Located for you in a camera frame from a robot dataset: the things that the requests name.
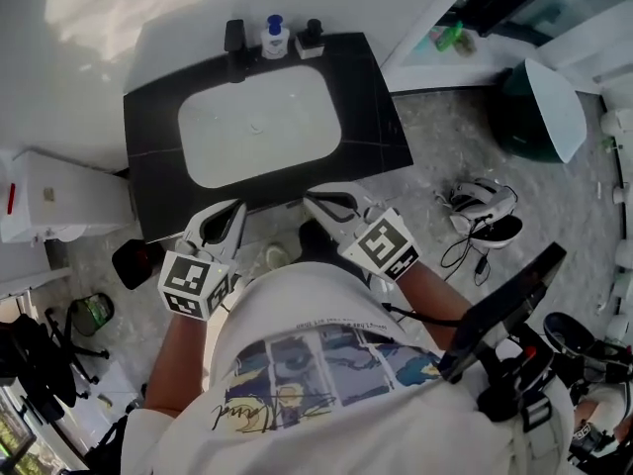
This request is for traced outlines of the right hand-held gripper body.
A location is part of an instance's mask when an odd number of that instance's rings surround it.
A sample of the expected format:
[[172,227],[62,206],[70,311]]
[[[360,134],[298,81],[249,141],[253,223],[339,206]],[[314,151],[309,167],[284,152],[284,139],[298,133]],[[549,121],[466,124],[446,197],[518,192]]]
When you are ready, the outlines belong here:
[[387,209],[345,247],[341,256],[384,280],[398,281],[420,258],[403,217]]

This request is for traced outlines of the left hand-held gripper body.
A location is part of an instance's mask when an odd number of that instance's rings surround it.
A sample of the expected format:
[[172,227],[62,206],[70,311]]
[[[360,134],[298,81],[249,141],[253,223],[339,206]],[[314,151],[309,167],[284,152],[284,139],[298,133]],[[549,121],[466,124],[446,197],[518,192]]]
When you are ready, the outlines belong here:
[[234,290],[236,261],[196,248],[179,239],[165,253],[158,293],[165,308],[198,321],[208,321]]

